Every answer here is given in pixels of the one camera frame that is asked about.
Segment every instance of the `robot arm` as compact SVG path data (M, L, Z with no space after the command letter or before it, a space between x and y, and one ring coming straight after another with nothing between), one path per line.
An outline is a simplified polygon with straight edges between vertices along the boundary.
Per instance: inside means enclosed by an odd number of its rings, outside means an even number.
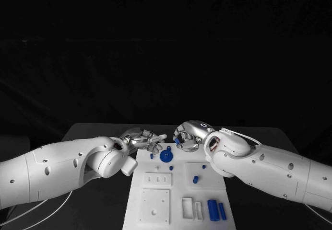
M272 196L332 212L332 167L255 140L258 145L249 146L239 135L189 121L177 127L173 139L187 152L203 145L204 159L222 176L236 176Z
M54 198L118 170L129 176L137 162L128 154L137 148L155 154L164 138L135 128L119 138L53 143L0 162L0 209Z

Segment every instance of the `dark background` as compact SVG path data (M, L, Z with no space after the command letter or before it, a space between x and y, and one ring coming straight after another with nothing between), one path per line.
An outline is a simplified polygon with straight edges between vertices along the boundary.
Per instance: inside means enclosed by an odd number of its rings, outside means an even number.
M77 122L197 119L277 127L298 153L332 165L329 1L10 4L1 135L25 135L33 149Z

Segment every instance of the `hole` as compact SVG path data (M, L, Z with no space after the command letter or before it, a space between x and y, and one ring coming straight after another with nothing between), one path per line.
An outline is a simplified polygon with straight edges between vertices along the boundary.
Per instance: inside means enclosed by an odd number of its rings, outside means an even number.
M288 170L291 170L294 168L293 163L288 164Z
M44 168L44 175L47 176L50 174L50 167Z
M77 167L77 159L73 159L73 167L76 168Z

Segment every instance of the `plate with holes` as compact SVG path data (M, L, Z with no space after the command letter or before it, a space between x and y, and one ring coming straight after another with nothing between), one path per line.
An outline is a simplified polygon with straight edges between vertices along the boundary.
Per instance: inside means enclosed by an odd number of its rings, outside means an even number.
M141 205L137 222L168 225L168 190L141 189Z

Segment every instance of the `robotic hand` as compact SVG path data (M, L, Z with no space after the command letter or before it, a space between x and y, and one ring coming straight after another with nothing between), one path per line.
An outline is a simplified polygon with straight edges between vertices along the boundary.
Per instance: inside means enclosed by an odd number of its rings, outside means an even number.
M119 138L98 137L53 143L0 162L0 209L54 198L92 179L137 167L137 149L158 153L166 135L132 128Z
M248 145L239 137L252 140ZM272 196L332 212L332 167L200 121L184 122L174 131L177 148L193 152L203 145L204 159L225 177L239 180Z

